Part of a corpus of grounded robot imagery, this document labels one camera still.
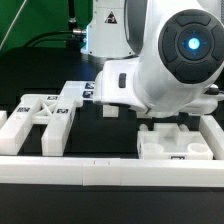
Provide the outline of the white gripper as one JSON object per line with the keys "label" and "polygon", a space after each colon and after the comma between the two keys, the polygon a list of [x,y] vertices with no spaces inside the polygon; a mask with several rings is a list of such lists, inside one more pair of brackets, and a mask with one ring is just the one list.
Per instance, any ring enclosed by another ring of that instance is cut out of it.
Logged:
{"label": "white gripper", "polygon": [[107,61],[95,79],[93,102],[127,105],[150,117],[170,117],[178,112],[210,114],[224,101],[224,92],[213,85],[220,72],[208,81],[184,84],[159,61],[145,65],[138,58]]}

